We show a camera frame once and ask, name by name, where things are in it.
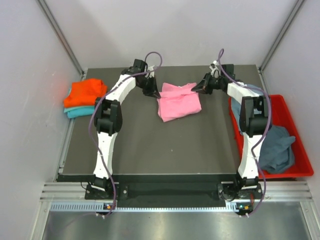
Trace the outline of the pink t shirt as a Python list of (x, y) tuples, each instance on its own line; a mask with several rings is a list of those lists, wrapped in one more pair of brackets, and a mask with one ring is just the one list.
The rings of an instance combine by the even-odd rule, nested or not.
[(157, 99), (157, 113), (164, 123), (197, 114), (202, 110), (199, 94), (192, 91), (196, 85), (195, 82), (183, 86), (163, 83), (160, 98)]

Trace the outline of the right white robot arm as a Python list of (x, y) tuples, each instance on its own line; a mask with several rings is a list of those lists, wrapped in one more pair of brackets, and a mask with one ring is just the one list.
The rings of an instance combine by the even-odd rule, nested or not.
[(214, 90), (221, 90), (240, 104), (238, 123), (243, 136), (243, 148), (233, 192), (237, 197), (245, 198), (259, 185), (261, 147), (272, 125), (271, 100), (262, 89), (232, 79), (232, 64), (219, 65), (214, 61), (209, 68), (210, 72), (192, 91), (211, 95)]

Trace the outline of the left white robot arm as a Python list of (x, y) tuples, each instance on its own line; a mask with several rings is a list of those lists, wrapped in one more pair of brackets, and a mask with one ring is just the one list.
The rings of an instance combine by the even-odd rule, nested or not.
[(112, 159), (114, 144), (123, 125), (121, 105), (126, 96), (134, 88), (142, 89), (143, 95), (159, 99), (160, 93), (155, 77), (156, 66), (140, 59), (135, 59), (133, 66), (124, 69), (118, 81), (103, 97), (95, 101), (95, 109), (90, 120), (97, 132), (97, 160), (93, 175), (101, 180), (96, 184), (96, 192), (102, 198), (109, 198), (114, 187), (108, 181), (112, 180)]

